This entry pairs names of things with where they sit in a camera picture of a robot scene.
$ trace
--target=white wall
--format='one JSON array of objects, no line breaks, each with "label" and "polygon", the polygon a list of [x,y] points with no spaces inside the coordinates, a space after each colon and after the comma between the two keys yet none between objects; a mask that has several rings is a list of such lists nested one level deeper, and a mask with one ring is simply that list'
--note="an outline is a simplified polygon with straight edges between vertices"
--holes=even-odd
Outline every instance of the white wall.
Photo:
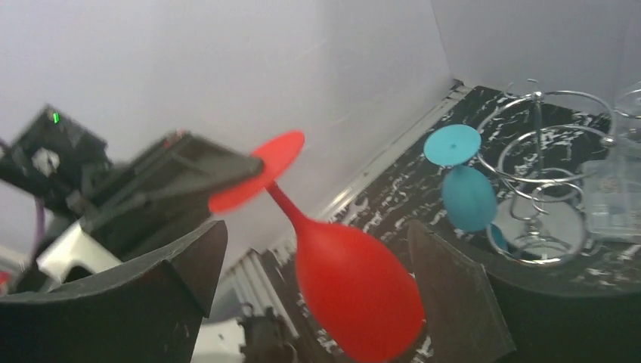
[{"label": "white wall", "polygon": [[[169,129],[249,152],[307,134],[282,186],[316,210],[446,94],[428,0],[30,0],[0,6],[0,135],[43,103],[126,159]],[[26,249],[33,203],[0,188],[0,244]],[[263,197],[229,218],[227,264],[288,226]]]},{"label": "white wall", "polygon": [[544,90],[572,89],[612,101],[617,88],[641,79],[639,0],[433,5],[452,73],[468,85],[502,89],[517,82],[513,90],[521,93],[527,91],[523,81],[535,78]]}]

